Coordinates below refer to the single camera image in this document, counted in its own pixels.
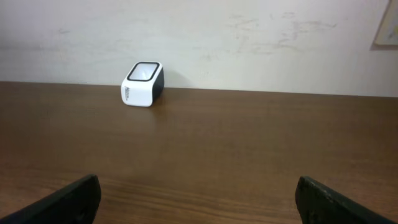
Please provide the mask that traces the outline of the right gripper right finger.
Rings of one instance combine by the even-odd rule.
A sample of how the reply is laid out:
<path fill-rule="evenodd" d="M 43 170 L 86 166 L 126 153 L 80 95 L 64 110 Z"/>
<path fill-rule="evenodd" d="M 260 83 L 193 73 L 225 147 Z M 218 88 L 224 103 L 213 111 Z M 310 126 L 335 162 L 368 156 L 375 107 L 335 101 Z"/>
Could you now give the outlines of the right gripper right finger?
<path fill-rule="evenodd" d="M 308 176 L 298 180 L 295 203 L 303 223 L 394 224 Z"/>

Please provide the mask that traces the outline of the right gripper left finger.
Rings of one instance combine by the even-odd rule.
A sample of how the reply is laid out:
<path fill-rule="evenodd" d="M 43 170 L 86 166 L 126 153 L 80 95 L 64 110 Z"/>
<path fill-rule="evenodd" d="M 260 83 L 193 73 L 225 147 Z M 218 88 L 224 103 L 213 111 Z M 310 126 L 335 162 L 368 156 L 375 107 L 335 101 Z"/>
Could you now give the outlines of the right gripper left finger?
<path fill-rule="evenodd" d="M 1 219 L 1 224 L 92 224 L 101 201 L 96 175 L 87 175 Z"/>

